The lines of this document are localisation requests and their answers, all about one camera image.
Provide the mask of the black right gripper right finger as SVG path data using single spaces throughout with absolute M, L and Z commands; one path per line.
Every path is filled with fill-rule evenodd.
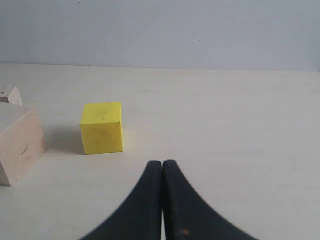
M 168 240 L 253 240 L 213 210 L 175 160 L 163 162 L 162 209 Z

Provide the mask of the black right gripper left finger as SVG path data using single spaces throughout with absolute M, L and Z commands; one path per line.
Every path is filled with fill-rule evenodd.
M 84 240 L 160 240 L 162 163 L 149 161 L 132 192 Z

